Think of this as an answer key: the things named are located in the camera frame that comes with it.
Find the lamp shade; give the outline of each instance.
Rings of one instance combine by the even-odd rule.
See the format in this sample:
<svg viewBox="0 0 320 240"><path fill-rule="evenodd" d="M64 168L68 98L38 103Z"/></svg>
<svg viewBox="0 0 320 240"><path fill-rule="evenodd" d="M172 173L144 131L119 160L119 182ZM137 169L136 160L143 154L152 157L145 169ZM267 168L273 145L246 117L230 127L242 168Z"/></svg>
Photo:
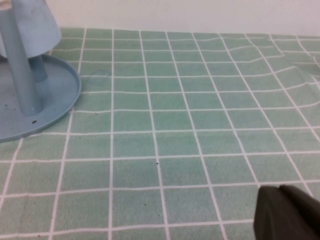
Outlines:
<svg viewBox="0 0 320 240"><path fill-rule="evenodd" d="M50 51L61 32L46 0L12 0L12 8L28 58ZM7 57L0 33L0 55Z"/></svg>

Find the white wall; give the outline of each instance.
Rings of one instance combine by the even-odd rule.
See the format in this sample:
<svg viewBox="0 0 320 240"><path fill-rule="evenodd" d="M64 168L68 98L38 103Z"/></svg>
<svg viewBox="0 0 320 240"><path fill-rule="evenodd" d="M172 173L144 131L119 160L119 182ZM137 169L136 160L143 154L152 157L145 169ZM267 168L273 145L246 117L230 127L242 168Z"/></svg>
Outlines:
<svg viewBox="0 0 320 240"><path fill-rule="evenodd" d="M320 36L320 0L47 0L60 26Z"/></svg>

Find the green grid tablecloth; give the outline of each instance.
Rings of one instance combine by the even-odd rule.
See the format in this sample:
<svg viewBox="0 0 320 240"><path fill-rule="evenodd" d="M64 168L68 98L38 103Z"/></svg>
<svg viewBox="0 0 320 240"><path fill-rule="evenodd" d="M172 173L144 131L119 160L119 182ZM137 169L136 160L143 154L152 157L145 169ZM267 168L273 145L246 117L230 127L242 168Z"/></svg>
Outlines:
<svg viewBox="0 0 320 240"><path fill-rule="evenodd" d="M0 239L249 240L259 186L320 199L320 37L62 35L82 93L0 144Z"/></svg>

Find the vertical pole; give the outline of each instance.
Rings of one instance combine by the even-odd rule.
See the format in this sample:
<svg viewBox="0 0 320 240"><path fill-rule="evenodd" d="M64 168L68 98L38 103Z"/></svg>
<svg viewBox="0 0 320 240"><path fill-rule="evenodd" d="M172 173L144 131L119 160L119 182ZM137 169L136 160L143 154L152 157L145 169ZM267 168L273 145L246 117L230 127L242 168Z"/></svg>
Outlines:
<svg viewBox="0 0 320 240"><path fill-rule="evenodd" d="M0 4L0 31L20 110L27 116L36 115L43 107L11 3L9 7Z"/></svg>
<svg viewBox="0 0 320 240"><path fill-rule="evenodd" d="M29 64L36 83L47 79L48 75L41 55L29 58Z"/></svg>

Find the black object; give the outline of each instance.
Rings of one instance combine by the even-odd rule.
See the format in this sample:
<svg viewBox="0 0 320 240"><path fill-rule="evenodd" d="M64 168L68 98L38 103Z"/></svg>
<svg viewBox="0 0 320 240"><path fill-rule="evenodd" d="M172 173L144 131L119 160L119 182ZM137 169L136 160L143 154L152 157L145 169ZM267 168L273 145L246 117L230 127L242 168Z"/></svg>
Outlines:
<svg viewBox="0 0 320 240"><path fill-rule="evenodd" d="M253 228L256 240L320 240L320 202L295 186L262 186Z"/></svg>

